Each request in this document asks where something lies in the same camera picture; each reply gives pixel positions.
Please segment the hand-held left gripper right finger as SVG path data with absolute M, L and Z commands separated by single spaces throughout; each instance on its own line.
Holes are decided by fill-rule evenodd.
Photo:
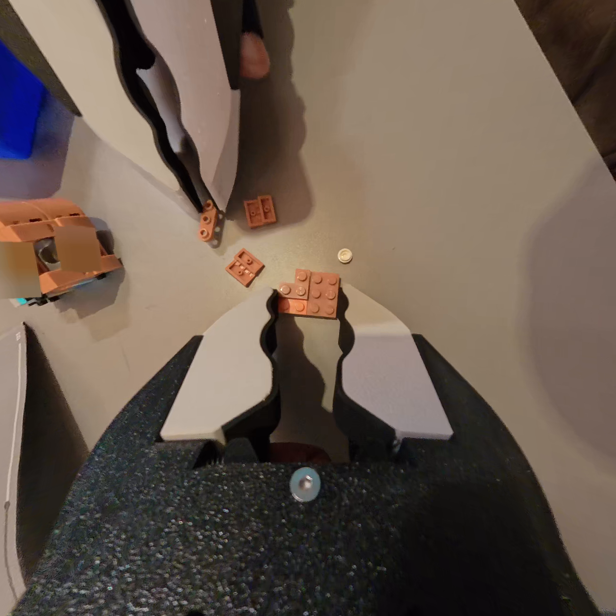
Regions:
M 453 429 L 409 327 L 344 284 L 333 416 L 353 443 L 447 441 Z

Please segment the orange plate assembly grey underside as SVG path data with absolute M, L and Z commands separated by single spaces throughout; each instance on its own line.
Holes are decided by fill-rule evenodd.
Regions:
M 278 312 L 335 320 L 340 287 L 337 273 L 296 269 L 293 282 L 282 282 L 278 286 Z

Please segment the blue plastic bin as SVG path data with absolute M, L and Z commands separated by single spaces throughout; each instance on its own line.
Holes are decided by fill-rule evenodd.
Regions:
M 31 157 L 46 96 L 42 81 L 1 43 L 1 159 Z

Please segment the orange plate with holes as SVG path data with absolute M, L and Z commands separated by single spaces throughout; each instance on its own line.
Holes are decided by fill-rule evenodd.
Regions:
M 199 239 L 205 243 L 218 242 L 225 220 L 225 214 L 220 211 L 212 199 L 208 199 L 203 205 L 200 216 Z

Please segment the orange toy brick model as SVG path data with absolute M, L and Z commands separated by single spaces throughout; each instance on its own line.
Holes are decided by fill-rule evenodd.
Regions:
M 123 268 L 85 213 L 63 198 L 1 203 L 1 298 L 44 305 Z

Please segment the grey instruction booklet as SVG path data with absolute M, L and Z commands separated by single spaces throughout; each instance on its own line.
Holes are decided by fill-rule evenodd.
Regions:
M 1 615 L 25 593 L 89 455 L 34 330 L 1 335 Z

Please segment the orange flat square plate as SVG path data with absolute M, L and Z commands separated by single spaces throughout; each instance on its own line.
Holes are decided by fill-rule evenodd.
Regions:
M 235 254 L 232 262 L 227 265 L 226 272 L 243 287 L 248 288 L 264 267 L 262 261 L 247 249 L 242 248 Z

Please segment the small orange brick plate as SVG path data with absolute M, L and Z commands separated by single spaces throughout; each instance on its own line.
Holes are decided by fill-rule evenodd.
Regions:
M 248 227 L 262 228 L 277 223 L 277 215 L 271 195 L 259 195 L 243 202 Z

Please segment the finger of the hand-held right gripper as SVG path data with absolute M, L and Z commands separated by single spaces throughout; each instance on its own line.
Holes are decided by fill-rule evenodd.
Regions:
M 70 104 L 96 136 L 200 213 L 189 172 L 173 150 L 153 97 L 127 64 L 98 1 L 9 1 Z
M 238 165 L 242 1 L 131 1 L 155 55 L 138 70 L 189 187 L 225 213 Z

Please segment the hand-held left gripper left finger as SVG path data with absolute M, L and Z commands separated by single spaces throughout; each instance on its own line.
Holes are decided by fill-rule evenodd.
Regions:
M 250 293 L 203 334 L 160 436 L 166 442 L 269 439 L 280 421 L 271 287 Z

